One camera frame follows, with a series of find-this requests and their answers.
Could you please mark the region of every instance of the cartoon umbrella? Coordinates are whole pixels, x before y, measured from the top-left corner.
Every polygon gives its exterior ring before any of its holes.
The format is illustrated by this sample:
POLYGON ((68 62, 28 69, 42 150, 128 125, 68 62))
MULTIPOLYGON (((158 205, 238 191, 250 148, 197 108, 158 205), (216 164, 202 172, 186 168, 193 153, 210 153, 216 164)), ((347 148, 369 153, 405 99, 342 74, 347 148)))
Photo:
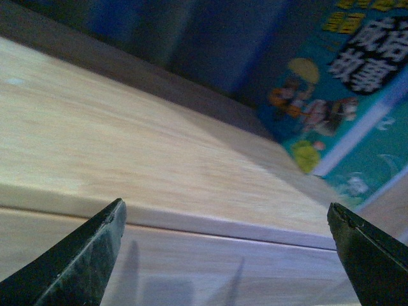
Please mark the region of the cartoon umbrella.
POLYGON ((316 85, 319 82, 319 68, 310 59, 302 57, 292 59, 288 64, 288 68, 310 84, 316 85))

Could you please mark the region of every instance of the metal tool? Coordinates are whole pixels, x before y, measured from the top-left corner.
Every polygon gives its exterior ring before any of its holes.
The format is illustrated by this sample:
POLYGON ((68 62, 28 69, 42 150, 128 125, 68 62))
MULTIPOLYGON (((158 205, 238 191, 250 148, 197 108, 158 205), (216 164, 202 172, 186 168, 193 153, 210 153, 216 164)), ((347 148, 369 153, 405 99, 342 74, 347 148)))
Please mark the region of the metal tool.
POLYGON ((338 203, 328 222, 360 303, 408 305, 408 247, 338 203))
POLYGON ((115 200, 0 282, 0 305, 99 305, 120 248, 126 205, 115 200))

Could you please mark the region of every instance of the wooden surface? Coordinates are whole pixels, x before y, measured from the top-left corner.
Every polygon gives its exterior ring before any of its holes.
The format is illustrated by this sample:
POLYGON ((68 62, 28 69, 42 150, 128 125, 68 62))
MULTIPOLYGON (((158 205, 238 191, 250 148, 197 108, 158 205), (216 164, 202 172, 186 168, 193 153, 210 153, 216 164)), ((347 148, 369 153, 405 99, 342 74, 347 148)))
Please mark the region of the wooden surface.
POLYGON ((359 214, 408 245, 408 176, 403 177, 359 214))
POLYGON ((9 0, 0 1, 0 36, 250 133, 270 137, 252 109, 9 0))
MULTIPOLYGON (((0 281, 83 222, 0 208, 0 281)), ((127 226, 102 305, 353 302, 336 289, 346 277, 340 266, 334 251, 127 226)))
POLYGON ((336 194, 276 143, 5 39, 0 58, 3 206, 89 217, 121 197, 131 224, 334 248, 336 194))

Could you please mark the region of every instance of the teal book cover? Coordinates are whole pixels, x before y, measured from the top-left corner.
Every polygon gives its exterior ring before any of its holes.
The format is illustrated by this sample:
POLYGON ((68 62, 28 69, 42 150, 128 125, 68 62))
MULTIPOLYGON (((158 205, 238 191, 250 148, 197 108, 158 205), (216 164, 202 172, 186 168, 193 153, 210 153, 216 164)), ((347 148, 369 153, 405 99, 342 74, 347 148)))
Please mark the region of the teal book cover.
POLYGON ((349 207, 369 203, 382 188, 404 174, 408 165, 407 119, 408 97, 324 177, 349 207))
POLYGON ((334 1, 259 118, 305 173, 325 175, 408 91, 407 54, 408 1, 334 1))

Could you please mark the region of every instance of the cartoon illustration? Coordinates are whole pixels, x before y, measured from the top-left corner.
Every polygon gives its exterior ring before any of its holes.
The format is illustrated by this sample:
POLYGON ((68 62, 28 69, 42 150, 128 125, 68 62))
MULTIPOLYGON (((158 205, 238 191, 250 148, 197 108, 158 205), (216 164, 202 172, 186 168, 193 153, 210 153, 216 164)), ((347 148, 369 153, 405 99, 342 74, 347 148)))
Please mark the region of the cartoon illustration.
POLYGON ((320 153, 308 140, 296 142, 292 145, 291 150, 296 163, 305 173, 311 172, 320 162, 320 153))
POLYGON ((286 79, 282 88, 272 90, 268 97, 270 104, 279 109, 275 120, 281 119, 285 114, 295 119, 302 115, 305 101, 311 98, 319 81, 319 70, 310 59, 293 59, 288 68, 292 76, 286 79), (301 83, 306 83, 305 91, 300 90, 301 83))
POLYGON ((304 110, 303 132, 314 129, 321 135, 334 136, 343 120, 356 118, 357 107, 356 97, 337 101, 314 100, 304 110))

